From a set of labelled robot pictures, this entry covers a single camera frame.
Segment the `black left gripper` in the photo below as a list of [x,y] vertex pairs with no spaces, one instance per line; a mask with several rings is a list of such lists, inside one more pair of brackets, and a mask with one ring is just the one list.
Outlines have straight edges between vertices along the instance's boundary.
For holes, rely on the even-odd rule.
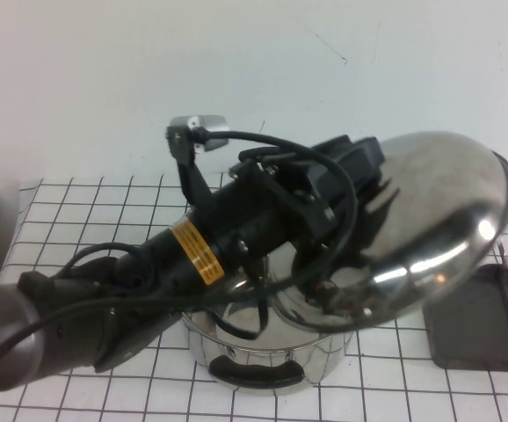
[[210,250],[222,268],[237,269],[291,243],[332,266],[359,237],[365,200],[381,181],[379,140],[338,136],[312,147],[255,140],[259,147],[231,167],[235,179],[210,196]]

